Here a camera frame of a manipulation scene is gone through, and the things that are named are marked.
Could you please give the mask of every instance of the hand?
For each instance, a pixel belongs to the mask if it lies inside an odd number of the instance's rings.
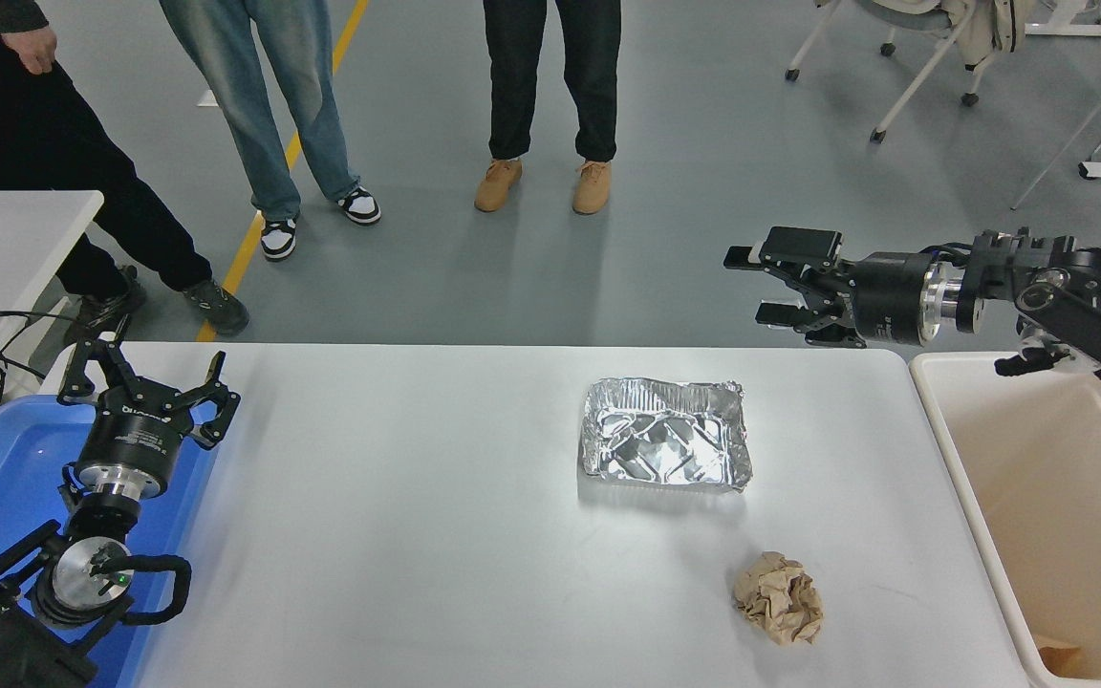
[[[57,34],[48,26],[33,31],[4,33],[3,43],[19,55],[19,61],[31,74],[42,75],[54,68],[57,52]]]

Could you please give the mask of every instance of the tan suede shoe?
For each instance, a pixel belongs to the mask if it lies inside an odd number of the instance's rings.
[[[611,165],[585,161],[580,165],[580,184],[576,185],[576,198],[571,209],[581,215],[591,215],[606,207],[611,197]]]
[[[492,161],[487,175],[478,183],[475,194],[475,208],[484,214],[493,214],[503,208],[508,200],[508,190],[521,178],[521,161]]]

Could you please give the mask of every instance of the blue plastic bin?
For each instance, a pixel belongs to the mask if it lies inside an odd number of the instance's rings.
[[[23,396],[0,408],[0,554],[50,518],[66,523],[66,506],[57,492],[62,466],[78,458],[92,417],[91,406],[62,406],[53,396]],[[185,440],[167,492],[142,503],[139,525],[127,539],[131,553],[181,554],[214,455],[215,449],[206,452]],[[139,575],[130,588],[135,600],[132,610],[162,609],[170,600],[170,588],[171,575]],[[21,605],[31,612],[26,600]],[[179,615],[170,623],[181,623]],[[87,630],[57,634],[73,641]],[[91,687],[132,687],[150,631],[152,626],[117,626],[101,640],[88,654],[99,667]]]

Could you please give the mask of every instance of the white bin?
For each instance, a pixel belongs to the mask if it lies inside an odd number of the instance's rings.
[[[1101,688],[1101,383],[998,378],[1005,356],[924,353],[912,374],[1027,675]],[[1080,646],[1080,678],[1045,669],[1032,632]]]

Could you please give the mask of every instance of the floor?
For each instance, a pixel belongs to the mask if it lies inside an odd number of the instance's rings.
[[[329,0],[334,34],[358,1]],[[253,218],[249,186],[218,109],[197,106],[206,84],[157,3],[42,4],[62,64],[221,277]],[[1101,98],[1100,40],[1031,36],[989,69],[974,108],[960,105],[969,75],[948,55],[879,145],[870,131],[929,57],[927,36],[903,34],[892,57],[879,56],[883,25],[844,6],[789,84],[784,69],[821,15],[809,1],[628,1],[612,199],[581,217],[569,209],[580,160],[552,10],[524,178],[506,207],[480,214],[481,3],[364,8],[336,87],[351,164],[384,219],[353,226],[298,163],[301,244],[287,261],[249,262],[237,295],[252,323],[233,340],[800,347],[792,331],[753,323],[760,301],[793,294],[722,270],[730,244],[761,243],[773,226],[830,229],[858,260],[1028,226],[1101,247],[1101,182],[1076,174],[1098,127],[1010,210]],[[281,101],[275,113],[286,141]],[[193,340],[187,306],[155,275],[143,283],[152,297],[130,336]],[[1012,308],[989,310],[980,335],[951,331],[930,349],[1017,347]],[[47,339],[34,365],[56,352]]]

